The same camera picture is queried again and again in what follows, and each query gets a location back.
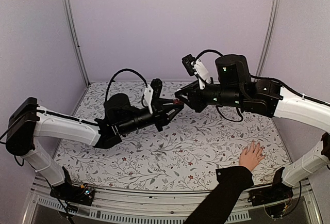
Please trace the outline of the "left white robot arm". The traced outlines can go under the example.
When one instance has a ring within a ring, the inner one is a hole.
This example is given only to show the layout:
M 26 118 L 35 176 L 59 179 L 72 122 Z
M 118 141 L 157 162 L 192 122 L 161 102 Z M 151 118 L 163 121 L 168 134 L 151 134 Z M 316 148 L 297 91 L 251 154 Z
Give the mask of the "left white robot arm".
M 110 149 L 122 137 L 154 125 L 158 131 L 183 109 L 177 99 L 147 98 L 148 107 L 131 105 L 124 93 L 117 93 L 104 103 L 104 119 L 88 121 L 50 111 L 38 105 L 36 98 L 28 98 L 10 117 L 5 132 L 5 146 L 9 153 L 26 160 L 43 175 L 65 200 L 77 195 L 69 175 L 42 148 L 37 137 L 54 137 L 78 141 L 98 149 Z

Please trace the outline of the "black sleeved forearm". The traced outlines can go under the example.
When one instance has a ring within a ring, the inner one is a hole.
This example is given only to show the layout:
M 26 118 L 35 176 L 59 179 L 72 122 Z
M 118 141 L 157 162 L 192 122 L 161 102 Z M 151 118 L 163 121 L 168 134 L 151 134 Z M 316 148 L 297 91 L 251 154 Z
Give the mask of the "black sleeved forearm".
M 254 185 L 243 166 L 217 169 L 216 175 L 218 185 L 184 223 L 225 223 L 241 193 Z

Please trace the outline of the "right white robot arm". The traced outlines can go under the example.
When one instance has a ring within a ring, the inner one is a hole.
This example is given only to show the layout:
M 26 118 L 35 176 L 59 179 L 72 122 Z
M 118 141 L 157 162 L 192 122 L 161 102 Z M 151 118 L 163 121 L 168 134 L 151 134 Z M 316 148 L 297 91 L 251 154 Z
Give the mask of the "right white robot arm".
M 234 107 L 238 114 L 290 119 L 325 132 L 314 148 L 275 173 L 266 193 L 270 201 L 278 201 L 287 187 L 329 165 L 329 103 L 298 93 L 278 79 L 251 75 L 243 55 L 220 55 L 215 60 L 217 84 L 199 56 L 187 55 L 181 61 L 197 80 L 176 91 L 175 96 L 197 113 L 208 105 Z

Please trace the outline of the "person's bare hand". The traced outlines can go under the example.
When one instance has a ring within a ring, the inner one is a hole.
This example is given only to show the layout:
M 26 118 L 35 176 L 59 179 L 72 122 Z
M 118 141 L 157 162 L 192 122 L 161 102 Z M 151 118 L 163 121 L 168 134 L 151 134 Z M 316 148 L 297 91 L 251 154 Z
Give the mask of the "person's bare hand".
M 245 167 L 252 172 L 264 159 L 264 147 L 252 140 L 251 144 L 243 149 L 239 157 L 239 166 Z

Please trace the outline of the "floral patterned table mat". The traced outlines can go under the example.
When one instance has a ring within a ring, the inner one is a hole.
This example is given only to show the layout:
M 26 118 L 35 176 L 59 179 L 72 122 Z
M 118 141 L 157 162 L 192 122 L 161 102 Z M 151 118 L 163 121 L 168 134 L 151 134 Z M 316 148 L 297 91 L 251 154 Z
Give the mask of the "floral patterned table mat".
M 185 107 L 159 132 L 153 126 L 134 131 L 103 150 L 64 140 L 54 156 L 74 182 L 160 191 L 211 190 L 216 169 L 236 166 L 252 141 L 263 146 L 264 159 L 253 170 L 255 185 L 268 184 L 276 170 L 291 162 L 271 119 L 243 114 L 232 107 L 201 113 Z

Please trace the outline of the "front aluminium rail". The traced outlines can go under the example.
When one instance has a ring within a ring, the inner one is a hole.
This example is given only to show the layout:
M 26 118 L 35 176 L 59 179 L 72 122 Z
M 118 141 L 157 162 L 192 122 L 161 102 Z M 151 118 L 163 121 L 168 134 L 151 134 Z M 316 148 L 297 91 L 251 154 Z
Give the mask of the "front aluminium rail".
M 42 178 L 28 194 L 22 223 L 68 223 L 64 209 Z M 74 223 L 183 223 L 207 191 L 160 192 L 98 187 L 91 206 L 74 204 Z M 292 200 L 253 206 L 249 192 L 237 201 L 228 223 L 322 223 L 308 180 L 294 188 Z

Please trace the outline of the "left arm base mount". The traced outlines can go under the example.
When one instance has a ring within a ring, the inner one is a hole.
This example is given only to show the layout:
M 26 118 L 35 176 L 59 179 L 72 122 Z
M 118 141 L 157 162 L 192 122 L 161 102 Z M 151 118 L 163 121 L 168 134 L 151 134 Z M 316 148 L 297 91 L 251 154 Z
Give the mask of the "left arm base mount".
M 53 186 L 50 196 L 67 202 L 91 206 L 95 196 L 95 188 L 87 183 L 79 186 L 73 185 L 69 172 L 64 167 L 62 169 L 64 182 L 58 186 Z

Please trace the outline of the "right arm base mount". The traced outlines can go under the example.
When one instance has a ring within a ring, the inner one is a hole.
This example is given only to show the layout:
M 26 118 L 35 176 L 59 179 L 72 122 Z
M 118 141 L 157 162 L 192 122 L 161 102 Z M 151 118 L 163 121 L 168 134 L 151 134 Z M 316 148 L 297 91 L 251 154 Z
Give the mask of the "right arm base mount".
M 270 186 L 250 190 L 247 201 L 252 206 L 259 206 L 293 197 L 292 186 L 286 186 L 283 183 L 282 173 L 284 169 L 284 167 L 281 167 L 275 172 Z

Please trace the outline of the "right aluminium frame post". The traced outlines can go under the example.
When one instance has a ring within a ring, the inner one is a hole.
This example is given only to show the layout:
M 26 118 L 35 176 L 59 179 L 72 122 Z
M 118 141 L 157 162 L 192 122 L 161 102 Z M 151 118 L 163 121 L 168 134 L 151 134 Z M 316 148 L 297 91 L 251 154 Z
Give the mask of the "right aluminium frame post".
M 266 30 L 266 36 L 265 36 L 263 46 L 261 49 L 261 54 L 260 54 L 258 66 L 256 69 L 256 76 L 262 76 L 263 70 L 266 65 L 267 56 L 268 56 L 271 41 L 272 41 L 272 35 L 273 35 L 274 29 L 275 29 L 276 17 L 278 14 L 280 1 L 281 0 L 272 0 L 272 3 L 271 3 L 270 16 L 269 16 L 268 26 L 267 26 L 267 30 Z

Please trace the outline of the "aluminium frame post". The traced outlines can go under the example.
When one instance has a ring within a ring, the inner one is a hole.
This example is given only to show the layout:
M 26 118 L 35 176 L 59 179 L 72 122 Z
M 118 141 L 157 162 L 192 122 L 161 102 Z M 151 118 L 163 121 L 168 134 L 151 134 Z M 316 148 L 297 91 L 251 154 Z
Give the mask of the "aluminium frame post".
M 265 36 L 263 46 L 261 49 L 261 54 L 260 54 L 258 66 L 256 69 L 256 76 L 262 76 L 263 70 L 266 65 L 267 56 L 268 56 L 271 41 L 272 41 L 272 35 L 273 35 L 274 29 L 275 29 L 276 17 L 278 14 L 280 1 L 281 0 L 272 0 L 272 3 L 271 3 L 270 16 L 269 16 L 268 26 L 267 26 L 267 30 L 266 30 L 266 36 Z
M 72 43 L 73 43 L 74 53 L 75 53 L 75 56 L 76 56 L 76 59 L 77 59 L 77 63 L 78 63 L 78 67 L 79 67 L 79 70 L 80 70 L 80 73 L 81 73 L 81 76 L 82 76 L 82 80 L 84 81 L 84 84 L 86 86 L 89 86 L 90 80 L 89 80 L 89 77 L 88 77 L 85 62 L 84 62 L 84 59 L 83 59 L 83 56 L 82 56 L 82 53 L 81 53 L 81 49 L 80 49 L 78 35 L 77 35 L 75 23 L 74 23 L 74 17 L 73 17 L 71 2 L 70 2 L 70 0 L 62 0 L 62 1 L 63 1 L 65 16 L 66 16 L 67 23 L 68 23 L 69 33 L 70 33 L 71 40 L 72 40 Z

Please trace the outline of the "left aluminium frame post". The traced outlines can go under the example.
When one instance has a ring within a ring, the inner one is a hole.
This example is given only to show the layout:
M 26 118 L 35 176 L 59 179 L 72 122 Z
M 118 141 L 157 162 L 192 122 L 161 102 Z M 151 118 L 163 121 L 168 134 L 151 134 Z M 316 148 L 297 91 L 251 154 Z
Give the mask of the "left aluminium frame post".
M 79 67 L 79 70 L 80 70 L 80 73 L 81 73 L 81 76 L 82 76 L 82 80 L 84 81 L 84 84 L 86 86 L 89 86 L 90 80 L 89 80 L 89 77 L 88 77 L 85 62 L 84 62 L 84 59 L 83 59 L 83 56 L 82 56 L 82 53 L 81 53 L 81 49 L 80 49 L 78 35 L 77 35 L 75 23 L 74 23 L 74 17 L 73 17 L 71 2 L 70 2 L 70 0 L 62 0 L 62 1 L 63 1 L 65 16 L 66 16 L 67 23 L 68 23 L 69 33 L 70 33 L 71 40 L 72 40 L 72 43 L 73 43 L 74 53 L 75 53 L 75 56 L 76 56 L 76 59 L 77 59 L 77 63 L 78 63 L 78 67 Z

